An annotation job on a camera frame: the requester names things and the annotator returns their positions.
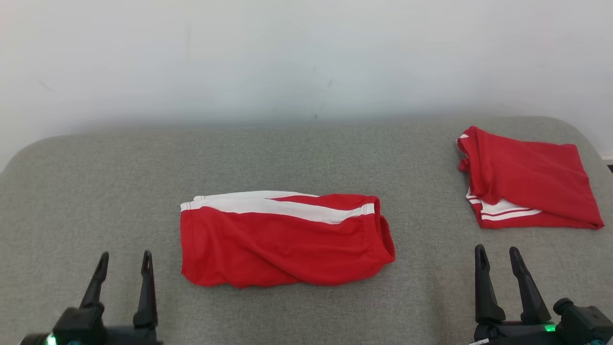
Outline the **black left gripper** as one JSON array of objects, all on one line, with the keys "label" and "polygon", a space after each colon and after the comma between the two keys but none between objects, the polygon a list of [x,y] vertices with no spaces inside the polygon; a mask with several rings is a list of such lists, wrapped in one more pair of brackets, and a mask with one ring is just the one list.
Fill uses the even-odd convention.
[{"label": "black left gripper", "polygon": [[[109,253],[102,253],[96,269],[90,279],[85,295],[79,308],[90,308],[101,304],[100,295],[102,284],[107,277],[109,266]],[[162,345],[157,338],[158,311],[156,304],[155,274],[153,270],[152,253],[144,252],[141,266],[142,284],[139,303],[133,316],[132,327],[107,328],[107,345]]]}]

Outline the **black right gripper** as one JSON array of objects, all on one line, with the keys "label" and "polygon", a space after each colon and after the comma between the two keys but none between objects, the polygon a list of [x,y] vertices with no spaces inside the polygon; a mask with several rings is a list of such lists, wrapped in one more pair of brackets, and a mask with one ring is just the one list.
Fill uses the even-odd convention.
[{"label": "black right gripper", "polygon": [[[490,279],[490,264],[485,247],[475,247],[475,320],[473,345],[557,345],[556,323],[551,316],[534,278],[517,247],[509,250],[512,272],[517,279],[522,301],[521,321],[506,320],[499,307]],[[527,324],[525,322],[545,322]]]}]

